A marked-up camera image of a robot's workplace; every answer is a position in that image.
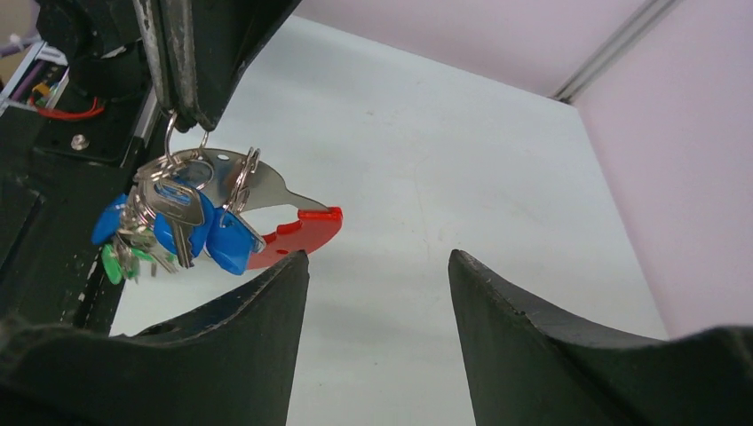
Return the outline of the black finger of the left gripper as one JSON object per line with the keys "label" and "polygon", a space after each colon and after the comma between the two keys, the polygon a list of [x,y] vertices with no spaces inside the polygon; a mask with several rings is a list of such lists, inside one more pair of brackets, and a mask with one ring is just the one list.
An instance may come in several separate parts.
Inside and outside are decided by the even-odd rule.
{"label": "black finger of the left gripper", "polygon": [[218,127],[246,69],[298,1],[161,1],[161,103],[181,132]]}
{"label": "black finger of the left gripper", "polygon": [[158,0],[133,0],[132,3],[157,101],[163,109],[171,110],[170,69],[160,2]]}

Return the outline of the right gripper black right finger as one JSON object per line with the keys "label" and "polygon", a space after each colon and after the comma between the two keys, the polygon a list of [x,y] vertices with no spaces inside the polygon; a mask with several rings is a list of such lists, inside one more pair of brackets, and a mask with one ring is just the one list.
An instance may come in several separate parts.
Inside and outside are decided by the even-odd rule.
{"label": "right gripper black right finger", "polygon": [[749,425],[752,330],[663,341],[527,292],[456,249],[448,278],[478,425]]}

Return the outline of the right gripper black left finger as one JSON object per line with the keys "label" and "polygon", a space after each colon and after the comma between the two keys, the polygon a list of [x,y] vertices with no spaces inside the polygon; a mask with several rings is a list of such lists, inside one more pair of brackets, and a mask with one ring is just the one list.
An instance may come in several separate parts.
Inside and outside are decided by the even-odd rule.
{"label": "right gripper black left finger", "polygon": [[287,255],[134,336],[1,323],[4,425],[283,425],[309,284]]}

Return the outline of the red handled metal key holder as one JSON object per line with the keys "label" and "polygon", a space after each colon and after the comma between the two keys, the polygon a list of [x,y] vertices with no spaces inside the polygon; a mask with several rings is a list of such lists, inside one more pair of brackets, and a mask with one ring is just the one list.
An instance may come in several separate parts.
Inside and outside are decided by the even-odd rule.
{"label": "red handled metal key holder", "polygon": [[251,256],[246,271],[265,269],[299,250],[311,254],[330,242],[344,222],[339,207],[293,192],[282,174],[260,157],[246,207],[236,214],[266,241],[266,248]]}

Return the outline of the green key tag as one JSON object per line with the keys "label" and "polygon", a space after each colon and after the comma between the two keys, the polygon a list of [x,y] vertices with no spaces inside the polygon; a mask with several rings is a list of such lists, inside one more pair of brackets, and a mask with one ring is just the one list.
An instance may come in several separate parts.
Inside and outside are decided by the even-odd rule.
{"label": "green key tag", "polygon": [[152,277],[156,276],[159,268],[167,273],[178,272],[175,256],[160,250],[154,252],[110,243],[103,246],[100,260],[107,279],[112,284],[119,284],[123,280],[137,282],[142,275],[142,264],[149,264],[147,272]]}

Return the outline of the cluster of silver keyrings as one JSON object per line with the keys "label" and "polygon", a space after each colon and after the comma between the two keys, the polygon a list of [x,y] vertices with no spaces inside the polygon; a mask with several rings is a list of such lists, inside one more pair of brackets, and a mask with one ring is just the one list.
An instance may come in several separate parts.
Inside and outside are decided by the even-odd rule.
{"label": "cluster of silver keyrings", "polygon": [[180,180],[205,194],[214,205],[240,213],[250,197],[250,181],[258,169],[260,150],[252,147],[246,154],[208,148],[206,131],[199,146],[172,151],[170,140],[178,115],[170,112],[163,147],[164,155],[137,169],[134,186],[121,213],[121,232],[143,233],[154,227],[155,210],[146,203],[147,183],[167,178]]}

